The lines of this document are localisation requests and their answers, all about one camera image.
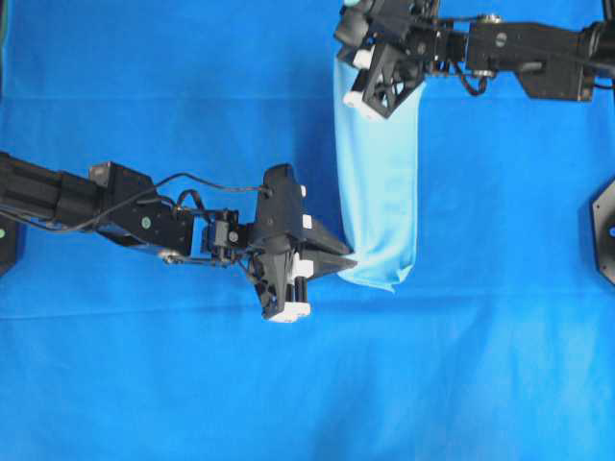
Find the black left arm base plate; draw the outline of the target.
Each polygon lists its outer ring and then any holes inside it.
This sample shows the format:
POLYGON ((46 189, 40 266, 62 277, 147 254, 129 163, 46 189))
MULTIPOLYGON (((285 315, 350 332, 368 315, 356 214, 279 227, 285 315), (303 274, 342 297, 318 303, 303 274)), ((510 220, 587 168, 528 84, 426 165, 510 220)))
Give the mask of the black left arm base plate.
POLYGON ((17 263, 22 252, 23 226, 15 221, 1 220, 1 277, 17 263))

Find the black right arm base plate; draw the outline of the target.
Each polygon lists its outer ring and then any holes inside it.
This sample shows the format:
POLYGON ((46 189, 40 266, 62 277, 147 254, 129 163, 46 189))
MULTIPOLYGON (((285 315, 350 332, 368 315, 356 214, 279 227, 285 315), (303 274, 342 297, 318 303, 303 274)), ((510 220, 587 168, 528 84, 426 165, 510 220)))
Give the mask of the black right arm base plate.
POLYGON ((594 258, 600 274, 614 284, 614 180, 591 201, 594 258))

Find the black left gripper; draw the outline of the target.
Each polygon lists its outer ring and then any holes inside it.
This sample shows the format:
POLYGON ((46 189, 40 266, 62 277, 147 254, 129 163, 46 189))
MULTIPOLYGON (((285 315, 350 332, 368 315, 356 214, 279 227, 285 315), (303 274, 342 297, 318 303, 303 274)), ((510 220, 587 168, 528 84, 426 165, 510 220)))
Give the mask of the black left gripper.
MULTIPOLYGON (((294 323, 310 314, 306 299, 294 297, 293 263, 304 241, 303 215, 302 188, 292 166, 284 163, 267 169, 247 237, 250 281, 266 321, 294 323)), ((356 261, 342 256, 352 250, 316 218, 311 218, 307 228, 307 243, 328 253, 307 256, 313 263, 311 279, 357 266, 356 261)))

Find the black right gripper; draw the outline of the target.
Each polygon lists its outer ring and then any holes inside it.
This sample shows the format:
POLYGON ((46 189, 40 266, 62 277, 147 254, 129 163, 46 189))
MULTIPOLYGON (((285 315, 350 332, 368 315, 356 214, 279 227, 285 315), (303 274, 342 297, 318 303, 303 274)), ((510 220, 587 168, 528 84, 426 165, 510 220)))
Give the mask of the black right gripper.
POLYGON ((438 59, 437 1, 357 1, 340 11, 337 59, 358 71, 343 103, 384 120, 425 80, 438 59))

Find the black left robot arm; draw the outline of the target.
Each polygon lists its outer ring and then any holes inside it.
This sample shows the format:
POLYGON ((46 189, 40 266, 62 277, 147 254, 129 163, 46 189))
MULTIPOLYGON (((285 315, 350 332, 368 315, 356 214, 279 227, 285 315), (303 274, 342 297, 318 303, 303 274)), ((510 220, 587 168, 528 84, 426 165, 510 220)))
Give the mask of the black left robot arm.
POLYGON ((85 178, 1 155, 1 271, 17 262, 21 226, 52 233, 94 232, 157 256, 166 264, 238 265, 254 286, 264 320, 294 323, 311 312, 308 282, 356 267, 350 248, 308 214, 306 189, 288 163, 270 167, 257 193, 255 219, 208 209, 199 192, 177 199, 115 162, 85 178))

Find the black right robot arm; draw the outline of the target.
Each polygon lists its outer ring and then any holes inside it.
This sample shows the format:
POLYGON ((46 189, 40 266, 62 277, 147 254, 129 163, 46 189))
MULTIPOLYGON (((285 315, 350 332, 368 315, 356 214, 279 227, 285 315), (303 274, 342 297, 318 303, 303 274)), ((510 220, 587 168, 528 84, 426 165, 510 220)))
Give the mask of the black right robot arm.
POLYGON ((357 70, 344 103, 389 118, 428 76, 455 75, 472 96, 513 74, 533 99, 589 102, 614 78, 614 4, 579 31, 497 14, 444 17, 437 1, 358 1, 340 11, 337 54, 357 70))

